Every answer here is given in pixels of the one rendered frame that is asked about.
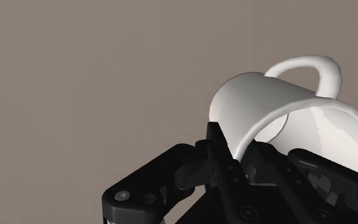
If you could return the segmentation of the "white mug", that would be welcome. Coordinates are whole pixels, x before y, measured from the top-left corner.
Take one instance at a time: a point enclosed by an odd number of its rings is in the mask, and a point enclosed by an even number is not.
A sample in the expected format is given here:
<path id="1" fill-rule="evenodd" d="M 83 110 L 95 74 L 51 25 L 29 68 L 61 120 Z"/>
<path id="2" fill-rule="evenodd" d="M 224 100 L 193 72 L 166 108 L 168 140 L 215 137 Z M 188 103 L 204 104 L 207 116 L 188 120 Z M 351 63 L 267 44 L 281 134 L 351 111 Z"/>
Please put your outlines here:
<path id="1" fill-rule="evenodd" d="M 284 72 L 312 67 L 316 91 L 281 80 Z M 233 158 L 241 160 L 252 140 L 280 153 L 302 148 L 358 172 L 358 109 L 337 99 L 341 68 L 322 55 L 291 57 L 266 73 L 239 74 L 213 97 L 209 120 L 217 122 Z"/>

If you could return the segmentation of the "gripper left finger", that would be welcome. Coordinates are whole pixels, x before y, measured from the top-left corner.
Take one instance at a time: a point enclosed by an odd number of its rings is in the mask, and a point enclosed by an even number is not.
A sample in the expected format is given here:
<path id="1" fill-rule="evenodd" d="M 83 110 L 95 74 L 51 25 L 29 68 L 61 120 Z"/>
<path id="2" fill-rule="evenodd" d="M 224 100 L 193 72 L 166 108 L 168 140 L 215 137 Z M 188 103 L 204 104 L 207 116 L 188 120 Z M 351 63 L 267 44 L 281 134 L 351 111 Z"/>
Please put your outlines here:
<path id="1" fill-rule="evenodd" d="M 176 224 L 259 224 L 257 202 L 217 122 L 205 139 L 177 144 L 102 194 L 103 224 L 163 224 L 180 201 L 204 186 Z"/>

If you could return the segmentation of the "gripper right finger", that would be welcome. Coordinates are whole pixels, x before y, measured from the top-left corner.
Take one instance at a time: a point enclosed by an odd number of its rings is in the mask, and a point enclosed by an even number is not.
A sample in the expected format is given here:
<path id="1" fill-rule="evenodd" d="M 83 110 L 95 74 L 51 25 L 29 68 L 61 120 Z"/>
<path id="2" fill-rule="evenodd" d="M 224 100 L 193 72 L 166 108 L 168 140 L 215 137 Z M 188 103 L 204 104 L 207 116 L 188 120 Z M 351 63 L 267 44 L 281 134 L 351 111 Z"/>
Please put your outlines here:
<path id="1" fill-rule="evenodd" d="M 358 224 L 358 172 L 310 151 L 284 155 L 271 144 L 252 141 L 241 159 L 247 179 L 275 185 L 304 224 Z"/>

